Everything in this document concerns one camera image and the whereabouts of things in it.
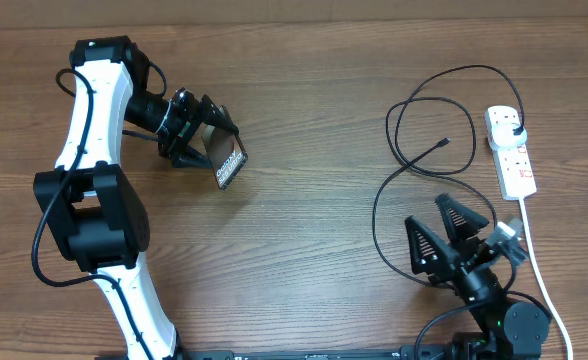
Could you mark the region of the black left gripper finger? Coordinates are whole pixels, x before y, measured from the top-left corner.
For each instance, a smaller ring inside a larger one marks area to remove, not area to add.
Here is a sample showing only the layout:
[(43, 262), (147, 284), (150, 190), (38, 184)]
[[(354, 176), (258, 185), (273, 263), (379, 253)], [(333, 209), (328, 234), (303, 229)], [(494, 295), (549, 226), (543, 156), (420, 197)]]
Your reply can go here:
[(207, 125), (223, 129), (232, 134), (239, 133), (239, 129), (233, 123), (227, 109), (224, 106), (217, 107), (208, 95), (203, 95), (200, 100), (199, 117)]
[(189, 145), (174, 151), (171, 161), (174, 168), (212, 168), (209, 158)]

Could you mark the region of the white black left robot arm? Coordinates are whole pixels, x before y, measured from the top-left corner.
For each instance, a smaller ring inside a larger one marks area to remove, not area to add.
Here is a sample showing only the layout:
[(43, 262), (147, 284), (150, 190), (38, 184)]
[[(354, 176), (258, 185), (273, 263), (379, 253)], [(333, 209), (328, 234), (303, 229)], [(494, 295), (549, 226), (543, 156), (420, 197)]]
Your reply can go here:
[(80, 40), (69, 60), (73, 113), (54, 169), (34, 178), (37, 229), (50, 232), (61, 255), (78, 265), (81, 282), (102, 291), (127, 358), (186, 359), (149, 273), (149, 218), (122, 170), (122, 139), (151, 140), (174, 167), (209, 169), (225, 189), (248, 158), (239, 129), (208, 97), (150, 92), (154, 64), (126, 36)]

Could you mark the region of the white power strip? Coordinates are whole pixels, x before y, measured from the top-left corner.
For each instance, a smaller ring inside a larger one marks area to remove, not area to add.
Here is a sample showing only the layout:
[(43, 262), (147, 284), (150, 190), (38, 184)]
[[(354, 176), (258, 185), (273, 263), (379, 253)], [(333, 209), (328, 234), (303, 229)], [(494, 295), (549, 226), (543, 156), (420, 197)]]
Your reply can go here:
[[(521, 125), (517, 110), (504, 105), (489, 107), (484, 118), (487, 139), (491, 123), (512, 124), (518, 129)], [(524, 199), (537, 191), (526, 143), (505, 150), (492, 150), (492, 154), (501, 194), (505, 200)]]

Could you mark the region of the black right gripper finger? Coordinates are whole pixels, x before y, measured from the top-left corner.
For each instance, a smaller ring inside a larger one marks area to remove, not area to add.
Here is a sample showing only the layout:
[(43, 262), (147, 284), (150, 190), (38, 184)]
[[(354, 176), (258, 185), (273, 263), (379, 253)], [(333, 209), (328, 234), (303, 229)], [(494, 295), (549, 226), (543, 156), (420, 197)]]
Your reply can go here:
[(489, 225), (489, 220), (470, 208), (462, 205), (449, 194), (443, 193), (435, 198), (447, 237), (452, 245), (475, 237), (481, 229)]
[(405, 228), (414, 274), (455, 275), (455, 265), (459, 261), (459, 253), (456, 250), (413, 216), (405, 219)]

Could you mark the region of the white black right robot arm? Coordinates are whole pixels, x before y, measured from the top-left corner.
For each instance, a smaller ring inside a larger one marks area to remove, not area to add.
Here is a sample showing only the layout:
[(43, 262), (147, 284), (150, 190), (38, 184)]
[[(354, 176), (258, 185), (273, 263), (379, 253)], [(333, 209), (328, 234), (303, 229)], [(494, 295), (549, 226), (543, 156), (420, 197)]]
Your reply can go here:
[[(511, 289), (518, 267), (528, 258), (519, 243), (523, 222), (499, 222), (482, 239), (489, 220), (448, 194), (435, 199), (447, 233), (443, 240), (413, 216), (405, 219), (410, 263), (428, 284), (449, 285), (464, 305), (431, 320), (412, 345), (399, 349), (403, 359), (538, 359), (552, 315), (532, 296)], [(468, 312), (477, 332), (456, 332), (446, 344), (424, 345), (426, 333), (438, 322)]]

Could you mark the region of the white charger plug adapter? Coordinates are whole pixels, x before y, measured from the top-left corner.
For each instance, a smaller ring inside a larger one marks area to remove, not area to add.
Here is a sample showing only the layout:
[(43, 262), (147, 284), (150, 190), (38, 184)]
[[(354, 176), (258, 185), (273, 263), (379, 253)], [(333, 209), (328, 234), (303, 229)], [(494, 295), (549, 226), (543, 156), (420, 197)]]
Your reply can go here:
[(527, 142), (528, 134), (523, 129), (519, 134), (512, 124), (491, 123), (488, 128), (488, 143), (493, 151), (505, 150), (512, 147), (524, 145)]

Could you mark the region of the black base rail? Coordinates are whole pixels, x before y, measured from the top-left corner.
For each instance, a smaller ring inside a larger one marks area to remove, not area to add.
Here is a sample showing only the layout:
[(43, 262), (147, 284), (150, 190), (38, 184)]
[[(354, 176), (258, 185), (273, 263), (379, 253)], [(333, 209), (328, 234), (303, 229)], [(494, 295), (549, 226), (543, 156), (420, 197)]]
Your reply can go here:
[(446, 359), (507, 359), (507, 356), (488, 351), (478, 355), (465, 354), (450, 345), (421, 345), (415, 356), (413, 345), (399, 349), (317, 351), (317, 352), (257, 352), (233, 353), (232, 351), (187, 351), (178, 349), (168, 359), (177, 360), (446, 360)]

